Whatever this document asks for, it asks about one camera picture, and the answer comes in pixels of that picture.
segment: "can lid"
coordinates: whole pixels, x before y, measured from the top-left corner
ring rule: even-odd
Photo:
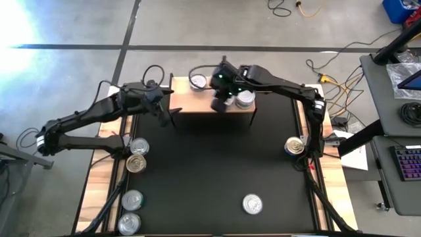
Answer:
[[[194,85],[200,88],[204,88],[207,82],[206,77],[203,76],[202,74],[195,74],[191,76],[191,81],[194,83]]]
[[[287,148],[293,153],[301,153],[304,151],[304,143],[297,137],[290,137],[287,140]]]
[[[256,194],[248,194],[243,199],[243,208],[248,214],[256,215],[262,211],[263,203]]]
[[[149,143],[144,138],[136,138],[130,142],[130,151],[133,154],[145,155],[149,151]]]
[[[118,220],[118,230],[125,236],[133,235],[140,229],[140,224],[138,215],[126,213]]]
[[[146,160],[142,155],[131,155],[126,161],[126,168],[130,172],[140,172],[146,168]]]
[[[237,99],[243,103],[251,103],[255,100],[255,98],[256,98],[256,93],[250,92],[248,90],[242,91],[238,93],[237,95]]]
[[[123,195],[121,203],[127,211],[135,211],[141,207],[143,195],[137,190],[129,190]]]

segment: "silver can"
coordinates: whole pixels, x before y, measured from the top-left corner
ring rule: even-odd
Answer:
[[[203,76],[202,74],[195,74],[193,76],[191,76],[191,82],[190,83],[190,88],[194,91],[194,92],[202,92],[203,89],[206,86],[207,80],[206,80],[206,76]]]
[[[146,160],[142,155],[131,155],[126,161],[126,168],[130,172],[142,172],[146,168]]]
[[[129,190],[123,195],[121,204],[127,211],[135,211],[143,205],[143,195],[137,190]]]
[[[136,155],[146,155],[149,151],[149,144],[144,138],[136,138],[130,142],[130,151]]]
[[[134,213],[124,214],[120,220],[118,220],[118,231],[122,235],[131,236],[140,229],[140,217]]]
[[[263,203],[258,195],[248,194],[243,199],[243,208],[248,214],[256,215],[262,211]]]
[[[253,102],[255,102],[255,98],[255,92],[245,90],[243,92],[238,93],[235,99],[235,105],[237,105],[237,107],[239,107],[240,109],[248,109],[253,105]]]
[[[285,143],[284,148],[286,153],[290,155],[298,155],[304,151],[305,145],[299,138],[290,137]]]

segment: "blue bin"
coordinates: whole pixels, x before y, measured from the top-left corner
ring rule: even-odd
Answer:
[[[402,0],[383,0],[383,7],[392,23],[402,24],[416,9],[406,9]]]

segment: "black floor stripe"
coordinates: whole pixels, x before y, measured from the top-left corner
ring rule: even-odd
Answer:
[[[129,45],[129,50],[143,51],[253,51],[305,52],[339,51],[340,47],[271,47],[271,46],[210,46],[210,45]],[[379,48],[346,48],[342,53],[375,53]]]
[[[111,82],[114,84],[118,83],[120,79],[121,70],[123,69],[124,59],[126,58],[127,49],[130,43],[130,38],[132,37],[134,24],[136,22],[136,14],[137,10],[139,10],[141,0],[135,0],[132,15],[130,16],[129,24],[127,25],[126,35],[124,36],[122,49],[120,50],[120,55],[117,59],[116,68],[114,70],[114,74],[112,75]]]
[[[229,45],[128,45],[132,35],[134,21],[130,22],[130,31],[126,32],[123,45],[94,44],[22,44],[10,46],[12,49],[92,49],[92,50],[143,50],[143,51],[252,51],[252,52],[304,52],[318,53],[339,51],[340,47],[276,47],[276,46],[229,46]],[[347,48],[342,53],[375,53],[379,48]]]
[[[42,44],[29,43],[10,46],[11,49],[90,49],[90,50],[116,50],[122,45],[95,45],[95,44]]]

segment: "table leg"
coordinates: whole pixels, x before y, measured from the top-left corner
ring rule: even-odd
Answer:
[[[343,156],[346,155],[356,148],[366,144],[367,142],[371,141],[374,136],[381,136],[384,135],[382,124],[380,123],[380,119],[373,122],[372,124],[368,125],[366,128],[354,134],[350,138],[346,139],[344,142],[339,145],[337,148],[339,151],[339,155]]]

